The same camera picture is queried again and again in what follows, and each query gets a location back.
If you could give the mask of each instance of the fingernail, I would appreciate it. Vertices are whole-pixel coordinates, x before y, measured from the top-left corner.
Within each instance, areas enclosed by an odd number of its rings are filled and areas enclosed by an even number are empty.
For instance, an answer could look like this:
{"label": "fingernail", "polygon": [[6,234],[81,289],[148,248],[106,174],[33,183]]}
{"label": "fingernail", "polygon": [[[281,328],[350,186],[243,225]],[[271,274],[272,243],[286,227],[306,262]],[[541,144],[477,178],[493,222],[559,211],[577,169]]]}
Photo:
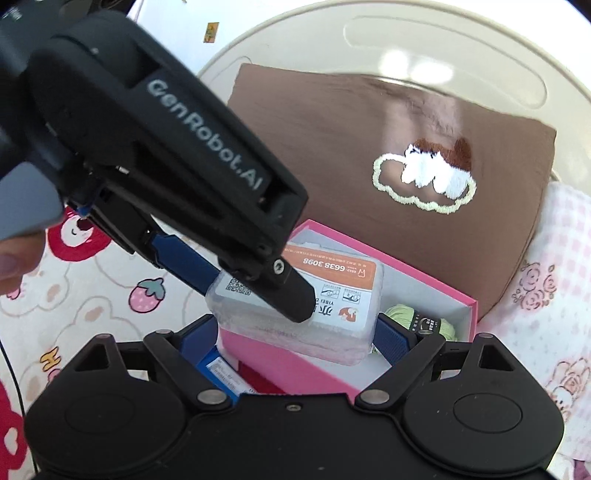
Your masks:
{"label": "fingernail", "polygon": [[0,255],[0,279],[11,278],[18,273],[18,258]]}

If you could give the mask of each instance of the brown fabric bag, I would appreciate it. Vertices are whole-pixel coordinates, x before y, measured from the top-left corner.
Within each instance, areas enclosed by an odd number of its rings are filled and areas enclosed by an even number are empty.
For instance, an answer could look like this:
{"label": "brown fabric bag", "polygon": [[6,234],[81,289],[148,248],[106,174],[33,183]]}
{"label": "brown fabric bag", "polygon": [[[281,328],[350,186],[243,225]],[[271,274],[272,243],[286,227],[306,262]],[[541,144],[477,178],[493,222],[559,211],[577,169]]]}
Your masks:
{"label": "brown fabric bag", "polygon": [[[302,221],[312,218],[466,293],[478,300],[479,317],[500,299],[535,227],[555,130],[371,77],[251,64],[242,66],[229,106],[305,185]],[[420,139],[422,148],[439,144],[452,154],[467,142],[467,154],[456,156],[468,155],[467,163],[459,160],[476,190],[453,213],[400,203],[374,185],[375,160],[404,155]],[[378,184],[402,201],[415,196],[437,208],[457,202],[432,182],[403,183],[400,161],[380,168]]]}

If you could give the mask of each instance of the pink box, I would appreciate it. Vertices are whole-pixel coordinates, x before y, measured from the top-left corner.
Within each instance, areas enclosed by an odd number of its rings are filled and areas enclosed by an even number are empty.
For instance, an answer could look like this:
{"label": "pink box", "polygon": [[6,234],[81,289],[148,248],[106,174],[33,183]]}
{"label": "pink box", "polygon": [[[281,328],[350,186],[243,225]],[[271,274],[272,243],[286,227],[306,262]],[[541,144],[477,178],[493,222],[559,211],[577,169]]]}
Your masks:
{"label": "pink box", "polygon": [[[460,341],[471,342],[478,319],[478,303],[429,275],[313,220],[294,230],[290,241],[318,244],[343,252],[358,252],[384,265],[380,311],[403,303],[431,317],[443,317]],[[355,396],[388,368],[378,353],[348,367],[290,352],[220,329],[224,348],[288,394],[346,393]]]}

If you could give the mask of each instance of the finger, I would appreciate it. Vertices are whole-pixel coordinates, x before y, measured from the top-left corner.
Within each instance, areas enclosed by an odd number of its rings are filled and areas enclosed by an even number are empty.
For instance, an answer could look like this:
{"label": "finger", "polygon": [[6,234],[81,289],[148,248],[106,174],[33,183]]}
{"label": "finger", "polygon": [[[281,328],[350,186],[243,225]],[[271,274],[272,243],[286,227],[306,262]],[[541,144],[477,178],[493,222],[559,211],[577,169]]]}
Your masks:
{"label": "finger", "polygon": [[18,290],[21,287],[22,277],[7,278],[0,280],[0,295],[6,295]]}
{"label": "finger", "polygon": [[43,256],[45,232],[0,242],[0,280],[20,277],[34,270]]}

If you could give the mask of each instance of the white embroidery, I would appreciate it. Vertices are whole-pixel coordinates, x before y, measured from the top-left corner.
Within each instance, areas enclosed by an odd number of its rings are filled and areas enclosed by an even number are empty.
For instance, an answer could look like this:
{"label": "white embroidery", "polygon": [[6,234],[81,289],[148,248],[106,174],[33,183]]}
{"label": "white embroidery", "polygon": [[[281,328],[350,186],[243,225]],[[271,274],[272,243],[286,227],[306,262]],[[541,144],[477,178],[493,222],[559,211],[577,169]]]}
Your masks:
{"label": "white embroidery", "polygon": [[[439,205],[437,202],[423,202],[416,196],[404,197],[396,193],[390,185],[383,185],[379,181],[382,173],[382,164],[387,160],[396,160],[405,165],[401,180],[404,183],[414,181],[418,188],[422,188],[433,182],[433,188],[439,194],[445,194],[449,199],[455,200],[453,205]],[[387,192],[393,200],[404,205],[414,204],[422,210],[437,213],[456,212],[459,207],[472,200],[476,193],[476,182],[470,175],[470,172],[453,167],[441,156],[437,154],[431,156],[430,153],[421,152],[414,145],[409,145],[404,155],[386,153],[374,161],[374,186],[380,192]],[[466,195],[459,198],[468,188]]]}

